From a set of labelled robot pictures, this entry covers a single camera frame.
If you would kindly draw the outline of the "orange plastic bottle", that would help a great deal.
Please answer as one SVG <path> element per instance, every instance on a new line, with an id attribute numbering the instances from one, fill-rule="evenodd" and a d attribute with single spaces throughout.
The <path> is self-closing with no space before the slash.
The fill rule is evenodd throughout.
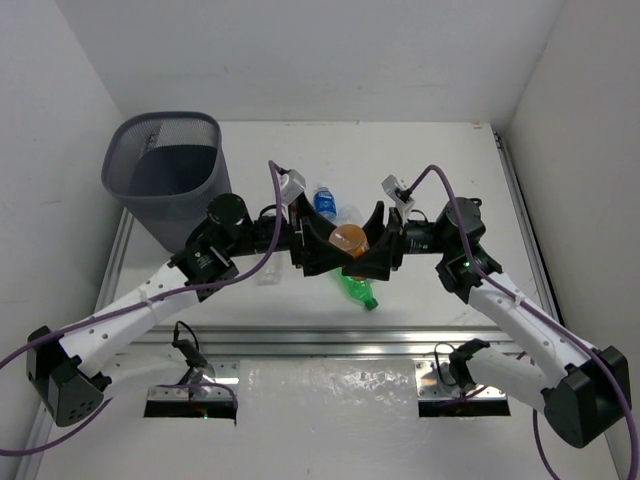
<path id="1" fill-rule="evenodd" d="M 369 249 L 364 229 L 355 224 L 343 224 L 329 235 L 329 242 L 354 258 L 363 255 Z"/>

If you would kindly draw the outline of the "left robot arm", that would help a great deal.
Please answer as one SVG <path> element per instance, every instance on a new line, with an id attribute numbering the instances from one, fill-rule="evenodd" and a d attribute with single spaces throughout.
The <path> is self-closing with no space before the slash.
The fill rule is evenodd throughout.
<path id="1" fill-rule="evenodd" d="M 352 264 L 352 256 L 329 240 L 334 225 L 313 211 L 305 195 L 287 208 L 286 214 L 253 220 L 240 196 L 222 194 L 210 202 L 185 247 L 144 283 L 91 317 L 56 331 L 33 331 L 27 378 L 54 423 L 74 425 L 121 389 L 180 382 L 204 367 L 204 357 L 187 340 L 173 340 L 168 354 L 149 360 L 121 351 L 163 321 L 248 279 L 234 258 L 258 254 L 267 261 L 287 251 L 306 276 Z"/>

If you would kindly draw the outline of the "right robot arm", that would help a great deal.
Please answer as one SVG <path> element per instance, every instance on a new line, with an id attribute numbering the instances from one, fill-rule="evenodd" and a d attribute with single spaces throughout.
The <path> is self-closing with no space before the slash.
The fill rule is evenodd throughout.
<path id="1" fill-rule="evenodd" d="M 542 414 L 566 443 L 583 448 L 616 422 L 631 417 L 626 357 L 575 337 L 532 303 L 480 245 L 486 231 L 477 198 L 457 197 L 433 222 L 389 215 L 378 204 L 362 231 L 368 250 L 350 274 L 386 280 L 405 254 L 439 253 L 446 291 L 499 326 L 530 356 L 526 364 L 473 339 L 449 355 L 455 390 L 495 387 Z"/>

